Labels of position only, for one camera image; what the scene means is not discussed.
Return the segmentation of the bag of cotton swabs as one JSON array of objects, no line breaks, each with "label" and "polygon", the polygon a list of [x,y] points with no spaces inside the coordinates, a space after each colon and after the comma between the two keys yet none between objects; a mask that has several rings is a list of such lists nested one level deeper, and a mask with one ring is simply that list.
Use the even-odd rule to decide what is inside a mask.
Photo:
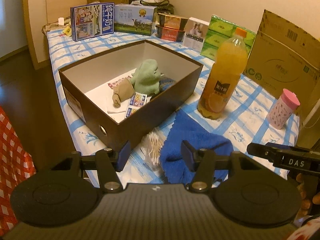
[{"label": "bag of cotton swabs", "polygon": [[164,145],[164,141],[165,136],[157,128],[154,128],[141,140],[140,149],[144,154],[146,163],[153,171],[160,169],[159,159],[161,155],[161,149]]}]

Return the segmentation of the colourful small packets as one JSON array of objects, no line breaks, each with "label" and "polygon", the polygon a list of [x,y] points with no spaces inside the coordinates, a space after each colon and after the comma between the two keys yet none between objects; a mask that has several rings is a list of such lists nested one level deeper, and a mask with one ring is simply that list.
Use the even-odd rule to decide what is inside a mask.
[{"label": "colourful small packets", "polygon": [[125,118],[128,118],[138,109],[143,107],[146,104],[147,97],[148,96],[146,94],[135,92],[134,96],[132,96],[129,100],[129,104],[125,113]]}]

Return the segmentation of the red white checked cloth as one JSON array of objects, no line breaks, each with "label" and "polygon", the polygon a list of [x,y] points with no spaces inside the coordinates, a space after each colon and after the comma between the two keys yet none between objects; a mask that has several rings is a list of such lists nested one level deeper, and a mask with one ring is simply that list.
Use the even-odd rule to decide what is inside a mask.
[{"label": "red white checked cloth", "polygon": [[17,224],[10,205],[13,189],[36,173],[31,155],[23,149],[8,116],[1,109],[1,235]]}]

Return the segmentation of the green plush toy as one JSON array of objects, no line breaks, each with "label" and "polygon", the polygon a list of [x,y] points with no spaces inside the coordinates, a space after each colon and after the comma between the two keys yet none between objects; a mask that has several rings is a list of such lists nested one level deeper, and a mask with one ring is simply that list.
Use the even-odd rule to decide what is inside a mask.
[{"label": "green plush toy", "polygon": [[154,59],[147,59],[132,74],[130,82],[137,93],[148,96],[159,93],[161,72]]}]

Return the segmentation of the orange juice bottle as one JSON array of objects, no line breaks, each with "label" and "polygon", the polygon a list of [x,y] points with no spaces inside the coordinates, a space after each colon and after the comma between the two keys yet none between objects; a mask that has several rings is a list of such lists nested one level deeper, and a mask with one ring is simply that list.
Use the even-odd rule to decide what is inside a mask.
[{"label": "orange juice bottle", "polygon": [[218,48],[215,62],[197,105],[197,110],[203,117],[219,118],[230,100],[247,66],[248,54],[244,42],[246,36],[247,31],[237,27],[233,37]]}]

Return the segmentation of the lower red snack box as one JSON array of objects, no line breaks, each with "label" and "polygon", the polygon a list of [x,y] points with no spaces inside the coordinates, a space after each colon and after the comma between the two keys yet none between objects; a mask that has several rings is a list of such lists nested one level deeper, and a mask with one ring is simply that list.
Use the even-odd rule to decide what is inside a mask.
[{"label": "lower red snack box", "polygon": [[156,36],[158,38],[174,42],[182,42],[185,33],[185,31],[182,30],[161,27],[160,25],[156,25],[156,30]]}]

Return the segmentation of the green white milk carton box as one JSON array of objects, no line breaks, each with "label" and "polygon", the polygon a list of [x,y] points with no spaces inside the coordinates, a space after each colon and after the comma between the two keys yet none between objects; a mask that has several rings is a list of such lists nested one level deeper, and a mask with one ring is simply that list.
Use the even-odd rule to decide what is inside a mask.
[{"label": "green white milk carton box", "polygon": [[156,7],[117,4],[114,10],[114,31],[151,36],[156,25],[156,16]]}]

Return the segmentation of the white paper in box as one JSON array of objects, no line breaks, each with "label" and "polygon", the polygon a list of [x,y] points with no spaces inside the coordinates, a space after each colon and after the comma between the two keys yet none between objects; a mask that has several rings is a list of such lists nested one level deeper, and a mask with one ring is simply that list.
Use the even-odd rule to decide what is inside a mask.
[{"label": "white paper in box", "polygon": [[117,123],[120,123],[125,119],[125,112],[127,110],[129,100],[122,102],[119,108],[114,107],[112,100],[113,88],[119,85],[119,83],[125,78],[130,79],[135,70],[135,68],[129,70],[128,72],[125,72],[114,79],[106,81],[102,85],[99,85],[98,87],[85,93],[85,95],[94,104],[96,104],[104,113],[106,113]]}]

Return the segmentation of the blue terry towel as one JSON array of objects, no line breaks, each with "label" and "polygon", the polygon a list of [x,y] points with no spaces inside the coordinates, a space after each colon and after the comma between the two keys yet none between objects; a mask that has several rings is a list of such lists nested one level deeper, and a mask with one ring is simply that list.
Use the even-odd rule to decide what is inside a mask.
[{"label": "blue terry towel", "polygon": [[209,133],[183,110],[178,111],[159,158],[164,174],[171,184],[188,184],[194,177],[181,155],[181,143],[184,140],[197,150],[210,149],[218,155],[230,155],[233,152],[229,139]]}]

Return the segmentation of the blue milk carton box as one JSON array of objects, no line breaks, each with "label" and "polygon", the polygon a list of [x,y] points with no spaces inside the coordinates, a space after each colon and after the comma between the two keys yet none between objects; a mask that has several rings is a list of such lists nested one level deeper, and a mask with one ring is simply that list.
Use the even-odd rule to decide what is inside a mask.
[{"label": "blue milk carton box", "polygon": [[72,40],[81,41],[114,33],[114,3],[70,7]]}]

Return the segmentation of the blue knitted cloth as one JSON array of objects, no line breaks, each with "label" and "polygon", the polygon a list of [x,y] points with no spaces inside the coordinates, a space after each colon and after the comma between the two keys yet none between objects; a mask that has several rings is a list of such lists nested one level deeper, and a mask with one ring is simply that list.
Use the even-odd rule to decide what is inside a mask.
[{"label": "blue knitted cloth", "polygon": [[168,88],[170,88],[171,86],[173,86],[175,83],[176,83],[175,80],[167,77],[164,74],[161,74],[161,78],[159,80],[159,91],[162,93]]}]

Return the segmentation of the large brown cardboard box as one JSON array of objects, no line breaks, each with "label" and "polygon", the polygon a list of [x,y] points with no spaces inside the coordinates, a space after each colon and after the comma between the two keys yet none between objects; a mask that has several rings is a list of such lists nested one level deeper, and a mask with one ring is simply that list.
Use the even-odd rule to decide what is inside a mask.
[{"label": "large brown cardboard box", "polygon": [[319,40],[265,10],[244,74],[275,98],[284,88],[295,93],[302,113],[319,82]]}]

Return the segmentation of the white product box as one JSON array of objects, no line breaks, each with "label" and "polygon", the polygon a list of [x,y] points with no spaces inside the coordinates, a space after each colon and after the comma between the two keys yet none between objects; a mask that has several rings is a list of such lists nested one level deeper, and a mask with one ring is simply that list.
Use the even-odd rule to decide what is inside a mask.
[{"label": "white product box", "polygon": [[183,46],[200,52],[209,28],[209,22],[190,17],[185,26]]}]

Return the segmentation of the brown cardboard shoe box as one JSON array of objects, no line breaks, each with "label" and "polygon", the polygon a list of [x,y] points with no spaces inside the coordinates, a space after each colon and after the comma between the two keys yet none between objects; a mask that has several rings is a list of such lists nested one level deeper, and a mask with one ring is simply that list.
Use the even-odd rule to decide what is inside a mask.
[{"label": "brown cardboard shoe box", "polygon": [[86,126],[117,151],[160,125],[194,92],[203,66],[148,40],[60,69],[66,100]]}]

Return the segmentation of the green tissue pack stack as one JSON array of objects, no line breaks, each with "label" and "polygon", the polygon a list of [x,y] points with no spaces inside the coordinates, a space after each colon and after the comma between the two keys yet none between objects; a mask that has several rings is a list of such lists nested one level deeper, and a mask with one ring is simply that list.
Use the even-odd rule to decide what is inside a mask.
[{"label": "green tissue pack stack", "polygon": [[215,60],[219,46],[221,46],[221,44],[227,39],[233,37],[236,28],[241,28],[247,33],[246,38],[244,38],[244,43],[247,49],[247,54],[249,55],[256,33],[216,15],[213,15],[210,19],[208,31],[200,54],[211,60]]}]

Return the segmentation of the black bag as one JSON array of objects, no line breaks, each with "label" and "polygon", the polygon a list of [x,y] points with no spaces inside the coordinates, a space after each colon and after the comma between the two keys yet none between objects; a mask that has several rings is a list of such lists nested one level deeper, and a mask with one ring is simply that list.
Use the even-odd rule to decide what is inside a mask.
[{"label": "black bag", "polygon": [[129,0],[132,5],[157,7],[157,11],[165,14],[174,14],[174,6],[169,0]]}]

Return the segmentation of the pink patterned cup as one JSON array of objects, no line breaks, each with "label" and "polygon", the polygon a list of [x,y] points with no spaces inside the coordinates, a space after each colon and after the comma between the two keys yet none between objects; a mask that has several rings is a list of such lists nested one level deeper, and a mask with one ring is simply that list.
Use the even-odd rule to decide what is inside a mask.
[{"label": "pink patterned cup", "polygon": [[279,99],[270,109],[267,120],[276,129],[282,129],[292,113],[300,106],[295,93],[284,88]]}]

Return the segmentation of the upper orange snack box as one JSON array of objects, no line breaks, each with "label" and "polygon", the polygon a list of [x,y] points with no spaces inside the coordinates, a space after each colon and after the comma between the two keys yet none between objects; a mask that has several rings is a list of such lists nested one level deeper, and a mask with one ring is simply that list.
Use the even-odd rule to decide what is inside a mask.
[{"label": "upper orange snack box", "polygon": [[184,30],[188,22],[187,18],[177,15],[158,13],[158,16],[159,25],[165,28]]}]

